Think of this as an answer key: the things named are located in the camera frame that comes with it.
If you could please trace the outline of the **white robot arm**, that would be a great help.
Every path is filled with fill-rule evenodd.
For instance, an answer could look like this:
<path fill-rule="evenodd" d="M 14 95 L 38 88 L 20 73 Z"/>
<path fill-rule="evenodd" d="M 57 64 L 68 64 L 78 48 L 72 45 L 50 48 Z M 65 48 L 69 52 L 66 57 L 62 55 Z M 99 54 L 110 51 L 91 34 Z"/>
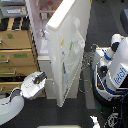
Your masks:
<path fill-rule="evenodd" d="M 20 87 L 11 91 L 7 98 L 0 99 L 0 126 L 13 119 L 24 107 L 24 99 L 34 99 L 45 87 L 47 76 L 44 72 L 28 75 Z"/>

